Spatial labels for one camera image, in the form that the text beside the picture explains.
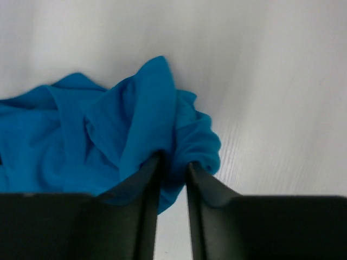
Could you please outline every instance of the blue fabric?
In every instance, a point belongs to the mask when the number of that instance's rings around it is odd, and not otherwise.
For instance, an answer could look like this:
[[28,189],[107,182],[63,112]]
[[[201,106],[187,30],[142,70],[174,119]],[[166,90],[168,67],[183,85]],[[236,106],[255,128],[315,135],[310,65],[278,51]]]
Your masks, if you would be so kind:
[[171,164],[162,212],[175,202],[189,162],[211,173],[220,166],[219,138],[195,98],[175,88],[160,56],[110,90],[76,73],[1,100],[0,191],[97,195],[165,150]]

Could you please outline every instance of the white table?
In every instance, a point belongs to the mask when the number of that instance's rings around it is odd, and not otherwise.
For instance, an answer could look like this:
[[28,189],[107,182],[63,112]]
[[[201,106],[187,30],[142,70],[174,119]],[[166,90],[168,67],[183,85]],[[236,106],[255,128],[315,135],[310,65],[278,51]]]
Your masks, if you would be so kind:
[[[111,87],[165,55],[214,119],[240,193],[347,195],[347,1],[0,0],[0,98],[82,71]],[[156,259],[191,259],[185,194]]]

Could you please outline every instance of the white surface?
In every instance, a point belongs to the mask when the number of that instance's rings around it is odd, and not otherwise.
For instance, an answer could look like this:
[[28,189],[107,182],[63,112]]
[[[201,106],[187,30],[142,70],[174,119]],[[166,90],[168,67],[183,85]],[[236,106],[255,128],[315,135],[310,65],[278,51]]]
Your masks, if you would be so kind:
[[[111,87],[165,55],[241,193],[347,195],[347,1],[0,0],[0,96],[81,70]],[[191,259],[185,194],[156,259]]]

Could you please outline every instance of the white background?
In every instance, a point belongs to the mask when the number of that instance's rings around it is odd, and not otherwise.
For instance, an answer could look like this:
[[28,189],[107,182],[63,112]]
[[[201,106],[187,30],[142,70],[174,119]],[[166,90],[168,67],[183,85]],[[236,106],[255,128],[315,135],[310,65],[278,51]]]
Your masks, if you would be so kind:
[[[111,87],[165,55],[240,193],[347,195],[347,1],[0,0],[0,98],[82,71]],[[156,259],[191,259],[183,192]]]

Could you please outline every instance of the blue cloth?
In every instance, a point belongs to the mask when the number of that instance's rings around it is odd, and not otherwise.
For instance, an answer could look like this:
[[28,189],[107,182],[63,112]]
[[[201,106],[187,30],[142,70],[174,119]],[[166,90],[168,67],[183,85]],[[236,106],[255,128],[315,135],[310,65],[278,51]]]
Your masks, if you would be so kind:
[[0,191],[97,195],[164,150],[171,164],[162,212],[175,202],[189,162],[211,173],[220,166],[219,138],[195,98],[175,88],[160,56],[110,90],[76,73],[1,100]]

